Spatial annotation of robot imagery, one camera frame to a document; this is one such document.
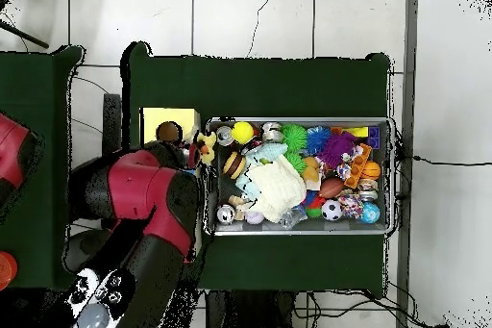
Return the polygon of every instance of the orange object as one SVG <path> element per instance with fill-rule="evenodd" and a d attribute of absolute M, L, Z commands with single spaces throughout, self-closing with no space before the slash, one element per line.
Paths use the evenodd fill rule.
<path fill-rule="evenodd" d="M 342 127 L 330 127 L 330 131 L 336 135 L 341 135 L 343 128 Z"/>
<path fill-rule="evenodd" d="M 0 252 L 0 290 L 3 290 L 17 274 L 17 262 L 7 252 Z"/>
<path fill-rule="evenodd" d="M 378 163 L 375 162 L 367 162 L 365 164 L 364 169 L 362 169 L 362 173 L 360 174 L 360 178 L 366 178 L 368 180 L 377 180 L 380 178 L 381 168 Z"/>
<path fill-rule="evenodd" d="M 362 147 L 363 149 L 362 155 L 357 156 L 352 161 L 350 177 L 347 178 L 344 183 L 347 187 L 350 187 L 351 189 L 354 189 L 357 186 L 358 179 L 362 174 L 362 170 L 364 169 L 367 159 L 369 158 L 369 154 L 371 154 L 372 150 L 372 148 L 367 144 L 360 144 L 360 147 Z"/>

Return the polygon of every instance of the brown ball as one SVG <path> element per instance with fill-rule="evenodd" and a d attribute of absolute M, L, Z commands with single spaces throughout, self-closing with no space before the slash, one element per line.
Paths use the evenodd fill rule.
<path fill-rule="evenodd" d="M 344 188 L 343 181 L 336 177 L 326 179 L 321 183 L 318 195 L 329 199 L 335 198 Z"/>

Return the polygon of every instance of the table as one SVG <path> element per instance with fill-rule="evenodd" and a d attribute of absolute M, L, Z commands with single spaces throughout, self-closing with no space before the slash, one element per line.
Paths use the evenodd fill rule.
<path fill-rule="evenodd" d="M 387 116 L 389 59 L 384 54 L 290 61 L 154 57 L 147 44 L 134 42 L 122 63 L 132 146 L 139 145 L 141 107 L 195 109 L 203 123 L 214 116 Z M 200 287 L 368 289 L 381 297 L 383 242 L 383 235 L 215 238 Z M 184 277 L 199 278 L 203 259 L 189 265 Z"/>
<path fill-rule="evenodd" d="M 53 54 L 0 53 L 0 110 L 43 136 L 45 149 L 22 195 L 0 229 L 0 250 L 18 263 L 11 287 L 65 289 L 62 266 L 67 226 L 67 88 L 83 49 Z"/>

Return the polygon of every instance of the orange ball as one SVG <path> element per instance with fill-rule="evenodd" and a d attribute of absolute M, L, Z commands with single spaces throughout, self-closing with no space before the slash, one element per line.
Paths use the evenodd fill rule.
<path fill-rule="evenodd" d="M 362 169 L 362 173 L 360 174 L 360 178 L 366 178 L 369 180 L 377 180 L 380 178 L 381 168 L 378 163 L 375 162 L 367 162 L 365 164 L 364 169 Z"/>

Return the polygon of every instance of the yellow ball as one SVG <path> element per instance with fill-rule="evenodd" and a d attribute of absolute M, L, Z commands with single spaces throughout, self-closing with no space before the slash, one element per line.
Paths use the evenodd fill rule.
<path fill-rule="evenodd" d="M 239 144 L 246 144 L 253 138 L 253 127 L 247 121 L 238 121 L 233 126 L 232 136 Z"/>

